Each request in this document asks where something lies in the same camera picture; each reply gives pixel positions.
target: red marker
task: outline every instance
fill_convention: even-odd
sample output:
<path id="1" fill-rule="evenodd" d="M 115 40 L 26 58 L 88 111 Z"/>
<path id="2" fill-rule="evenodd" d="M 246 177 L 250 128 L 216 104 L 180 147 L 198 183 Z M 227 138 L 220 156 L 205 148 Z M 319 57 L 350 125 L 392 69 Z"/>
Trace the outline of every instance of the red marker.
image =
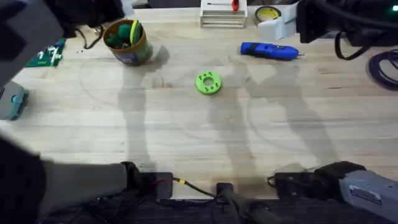
<path id="1" fill-rule="evenodd" d="M 239 0 L 232 0 L 232 8 L 234 11 L 239 9 Z"/>

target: red wire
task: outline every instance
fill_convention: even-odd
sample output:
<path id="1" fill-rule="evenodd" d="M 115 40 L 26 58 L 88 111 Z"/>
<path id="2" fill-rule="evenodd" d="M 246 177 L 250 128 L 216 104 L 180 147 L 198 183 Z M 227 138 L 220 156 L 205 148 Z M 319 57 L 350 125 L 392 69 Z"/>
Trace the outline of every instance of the red wire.
<path id="1" fill-rule="evenodd" d="M 156 180 L 155 182 L 151 183 L 150 185 L 151 185 L 151 186 L 157 185 L 157 184 L 159 184 L 159 183 L 161 183 L 161 182 L 164 182 L 164 181 L 166 181 L 166 180 L 169 180 L 169 178 L 164 178 L 164 179 Z"/>

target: green ball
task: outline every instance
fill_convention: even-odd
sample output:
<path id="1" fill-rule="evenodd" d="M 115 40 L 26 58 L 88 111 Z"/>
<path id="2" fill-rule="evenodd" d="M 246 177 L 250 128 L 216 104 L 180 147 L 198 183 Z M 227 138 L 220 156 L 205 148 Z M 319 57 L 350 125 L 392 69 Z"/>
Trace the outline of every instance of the green ball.
<path id="1" fill-rule="evenodd" d="M 221 77 L 215 72 L 202 72 L 197 76 L 195 84 L 201 94 L 214 95 L 221 89 Z"/>
<path id="2" fill-rule="evenodd" d="M 119 26 L 118 36 L 122 40 L 130 39 L 131 25 L 123 24 Z"/>

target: cylindrical container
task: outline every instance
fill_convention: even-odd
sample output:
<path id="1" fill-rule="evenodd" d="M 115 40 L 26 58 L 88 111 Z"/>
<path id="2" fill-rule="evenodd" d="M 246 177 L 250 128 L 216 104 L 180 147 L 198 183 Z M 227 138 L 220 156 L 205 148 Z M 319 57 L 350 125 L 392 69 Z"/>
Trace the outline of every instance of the cylindrical container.
<path id="1" fill-rule="evenodd" d="M 115 22 L 111 26 L 109 26 L 104 33 L 104 43 L 108 48 L 112 51 L 113 55 L 121 62 L 126 65 L 130 66 L 140 66 L 149 61 L 150 57 L 152 56 L 152 46 L 147 41 L 147 36 L 145 33 L 144 28 L 141 26 L 142 29 L 142 36 L 141 39 L 138 41 L 137 44 L 128 47 L 126 49 L 115 49 L 112 46 L 106 44 L 106 39 L 109 38 L 110 34 L 118 33 L 119 26 L 123 24 L 132 25 L 133 21 L 124 19 L 118 22 Z"/>

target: green pom pom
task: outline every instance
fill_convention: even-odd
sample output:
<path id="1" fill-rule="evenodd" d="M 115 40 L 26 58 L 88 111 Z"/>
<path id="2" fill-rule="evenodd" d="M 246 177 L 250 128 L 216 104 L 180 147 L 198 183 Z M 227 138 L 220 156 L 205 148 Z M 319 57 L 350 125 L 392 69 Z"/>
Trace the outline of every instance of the green pom pom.
<path id="1" fill-rule="evenodd" d="M 123 46 L 123 42 L 116 34 L 110 34 L 109 38 L 107 38 L 105 41 L 109 46 L 114 46 L 116 48 L 121 48 Z"/>
<path id="2" fill-rule="evenodd" d="M 119 26 L 118 36 L 122 40 L 130 40 L 131 25 L 123 24 Z"/>

